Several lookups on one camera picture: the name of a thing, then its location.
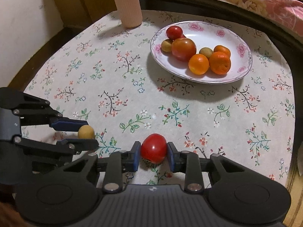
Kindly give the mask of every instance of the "floral tablecloth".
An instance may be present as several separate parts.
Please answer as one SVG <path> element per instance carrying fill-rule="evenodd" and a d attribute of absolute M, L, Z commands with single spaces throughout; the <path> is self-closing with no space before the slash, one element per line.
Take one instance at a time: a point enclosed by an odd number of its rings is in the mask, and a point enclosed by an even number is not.
<path fill-rule="evenodd" d="M 142 13 L 143 23 L 135 29 L 125 30 L 117 12 L 91 25 L 44 64 L 25 92 L 48 99 L 66 117 L 87 120 L 99 141 L 99 157 L 160 133 L 178 150 L 206 158 L 218 153 L 285 185 L 294 135 L 293 82 L 266 34 L 219 19 Z M 205 85 L 162 69 L 151 56 L 150 41 L 162 27 L 185 20 L 237 33 L 253 54 L 249 74 L 231 84 Z M 75 134 L 36 126 L 23 127 L 22 135 L 55 143 Z M 125 184 L 183 185 L 184 175 L 169 172 L 167 161 L 142 160 L 139 171 L 123 179 Z"/>

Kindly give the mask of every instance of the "orange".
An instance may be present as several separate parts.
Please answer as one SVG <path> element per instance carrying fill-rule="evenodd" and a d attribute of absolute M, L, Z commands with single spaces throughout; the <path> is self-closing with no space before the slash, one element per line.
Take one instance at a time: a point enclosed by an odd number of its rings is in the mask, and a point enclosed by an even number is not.
<path fill-rule="evenodd" d="M 213 52 L 209 58 L 209 67 L 214 73 L 224 75 L 230 70 L 230 58 L 223 52 Z"/>
<path fill-rule="evenodd" d="M 192 73 L 202 75 L 207 72 L 209 68 L 209 61 L 205 55 L 195 54 L 190 58 L 188 67 Z"/>
<path fill-rule="evenodd" d="M 227 56 L 230 58 L 231 56 L 231 53 L 230 53 L 230 50 L 222 45 L 217 45 L 215 48 L 214 48 L 214 52 L 223 52 L 225 54 L 227 54 Z"/>

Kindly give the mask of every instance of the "white wall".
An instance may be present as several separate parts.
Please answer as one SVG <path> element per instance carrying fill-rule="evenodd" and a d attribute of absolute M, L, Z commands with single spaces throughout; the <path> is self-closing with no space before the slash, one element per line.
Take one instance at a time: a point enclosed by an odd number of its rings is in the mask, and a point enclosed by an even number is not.
<path fill-rule="evenodd" d="M 0 0 L 0 87 L 62 28 L 53 0 Z"/>

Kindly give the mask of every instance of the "white plate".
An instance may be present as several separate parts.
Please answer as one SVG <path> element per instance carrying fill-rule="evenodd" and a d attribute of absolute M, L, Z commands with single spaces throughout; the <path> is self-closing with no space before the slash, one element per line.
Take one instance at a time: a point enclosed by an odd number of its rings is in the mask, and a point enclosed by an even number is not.
<path fill-rule="evenodd" d="M 166 30 L 177 25 L 182 28 L 183 34 L 194 41 L 197 53 L 203 47 L 213 49 L 223 45 L 231 51 L 231 69 L 226 75 L 217 75 L 210 69 L 203 75 L 193 74 L 188 64 L 181 62 L 172 55 L 161 51 L 161 43 L 165 39 Z M 230 83 L 243 78 L 252 66 L 252 55 L 249 47 L 237 34 L 227 28 L 202 21 L 183 21 L 168 25 L 159 30 L 151 40 L 151 54 L 160 66 L 183 79 L 193 82 L 221 84 Z"/>

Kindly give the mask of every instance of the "red tomato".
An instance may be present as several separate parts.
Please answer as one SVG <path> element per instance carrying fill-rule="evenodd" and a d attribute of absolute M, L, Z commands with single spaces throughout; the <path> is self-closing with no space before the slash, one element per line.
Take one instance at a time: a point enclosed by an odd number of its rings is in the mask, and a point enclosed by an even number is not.
<path fill-rule="evenodd" d="M 175 40 L 179 37 L 182 37 L 183 31 L 179 26 L 171 26 L 166 30 L 166 35 L 169 39 Z"/>
<path fill-rule="evenodd" d="M 188 62 L 196 53 L 196 45 L 189 38 L 179 38 L 172 43 L 172 54 L 180 61 Z"/>
<path fill-rule="evenodd" d="M 153 164 L 161 163 L 166 156 L 166 140 L 164 136 L 154 133 L 149 135 L 141 146 L 141 157 Z"/>

